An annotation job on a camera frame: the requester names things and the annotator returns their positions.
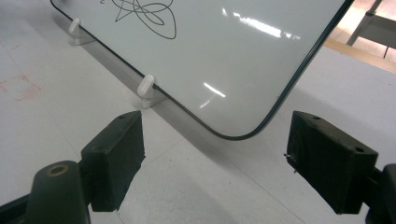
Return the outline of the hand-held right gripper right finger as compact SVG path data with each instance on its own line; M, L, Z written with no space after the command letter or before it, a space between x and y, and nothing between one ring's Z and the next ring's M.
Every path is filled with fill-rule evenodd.
M286 159L337 214L357 214L378 153L330 122L292 113Z

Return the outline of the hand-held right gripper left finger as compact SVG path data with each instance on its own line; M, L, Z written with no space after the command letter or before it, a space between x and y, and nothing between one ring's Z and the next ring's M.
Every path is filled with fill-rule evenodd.
M82 168L91 177L94 212L119 210L146 158L139 110L114 118L81 151Z

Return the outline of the white plastic whiteboard stand foot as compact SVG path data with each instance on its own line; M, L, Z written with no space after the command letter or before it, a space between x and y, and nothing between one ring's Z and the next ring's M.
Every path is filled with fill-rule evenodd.
M143 108L151 108L165 99L165 96L154 88L154 84L155 77L147 75L138 85L137 94L142 99Z
M74 37L77 46L84 45L93 41L93 38L85 32L80 26L80 19L75 18L72 20L68 33Z

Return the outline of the white whiteboard with black scribble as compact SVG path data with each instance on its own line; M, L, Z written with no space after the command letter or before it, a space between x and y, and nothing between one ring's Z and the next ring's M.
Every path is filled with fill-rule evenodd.
M50 0L210 132L272 119L353 0Z

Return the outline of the grey metal table frame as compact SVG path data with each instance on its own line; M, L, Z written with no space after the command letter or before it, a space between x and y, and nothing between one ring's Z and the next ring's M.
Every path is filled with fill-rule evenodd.
M359 25L352 33L346 44L353 46L359 37L386 46L384 57L389 48L396 49L396 21L378 16L376 10L383 0L375 0L365 12Z

